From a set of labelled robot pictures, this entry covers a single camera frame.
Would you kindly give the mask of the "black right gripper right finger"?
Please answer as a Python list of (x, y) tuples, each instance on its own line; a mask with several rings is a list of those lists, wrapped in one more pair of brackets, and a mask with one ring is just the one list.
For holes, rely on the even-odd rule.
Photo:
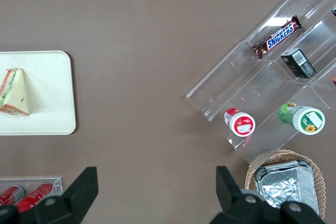
[(220, 212), (212, 223), (324, 223), (308, 205), (287, 201), (279, 209), (253, 194), (244, 194), (226, 166), (216, 167)]

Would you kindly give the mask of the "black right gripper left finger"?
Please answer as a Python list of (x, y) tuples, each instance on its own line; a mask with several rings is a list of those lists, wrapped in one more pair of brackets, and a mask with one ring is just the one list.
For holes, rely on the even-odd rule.
[(84, 171), (60, 196), (50, 196), (30, 210), (1, 206), (1, 223), (81, 223), (98, 195), (96, 167)]

